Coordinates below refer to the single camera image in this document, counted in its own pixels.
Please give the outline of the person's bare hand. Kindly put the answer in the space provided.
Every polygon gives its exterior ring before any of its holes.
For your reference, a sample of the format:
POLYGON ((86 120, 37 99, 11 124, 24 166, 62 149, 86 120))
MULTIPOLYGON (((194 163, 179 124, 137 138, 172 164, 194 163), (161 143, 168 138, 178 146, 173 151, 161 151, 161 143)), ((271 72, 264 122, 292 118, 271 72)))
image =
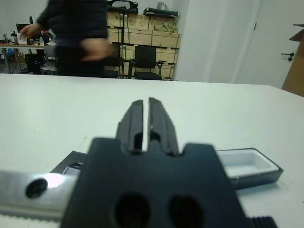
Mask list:
POLYGON ((105 38, 87 38, 81 41, 85 52, 83 61, 99 61, 109 54, 109 43, 105 38))
POLYGON ((24 28, 22 28, 20 30, 20 34, 22 37, 31 39, 34 36, 36 36, 37 34, 39 34, 41 31, 43 30, 43 27, 38 24, 38 23, 34 23, 34 24, 29 24, 27 26, 25 26, 24 28))

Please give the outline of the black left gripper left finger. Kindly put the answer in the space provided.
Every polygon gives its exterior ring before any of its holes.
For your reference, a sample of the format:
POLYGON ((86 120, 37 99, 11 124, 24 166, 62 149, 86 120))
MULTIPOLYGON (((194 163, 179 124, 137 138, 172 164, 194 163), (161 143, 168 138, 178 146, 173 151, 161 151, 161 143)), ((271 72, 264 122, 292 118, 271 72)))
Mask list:
POLYGON ((118 123, 116 139, 129 153, 141 153, 143 143, 143 100, 132 102, 118 123))

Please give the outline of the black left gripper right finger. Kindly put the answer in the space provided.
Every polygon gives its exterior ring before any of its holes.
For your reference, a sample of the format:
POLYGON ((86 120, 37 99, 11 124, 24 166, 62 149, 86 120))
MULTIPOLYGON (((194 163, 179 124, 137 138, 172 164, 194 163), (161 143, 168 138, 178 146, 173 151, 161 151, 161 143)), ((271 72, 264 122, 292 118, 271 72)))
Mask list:
POLYGON ((169 156, 180 155, 175 126, 162 102, 153 97, 149 98, 147 133, 148 144, 156 141, 165 154, 169 156))

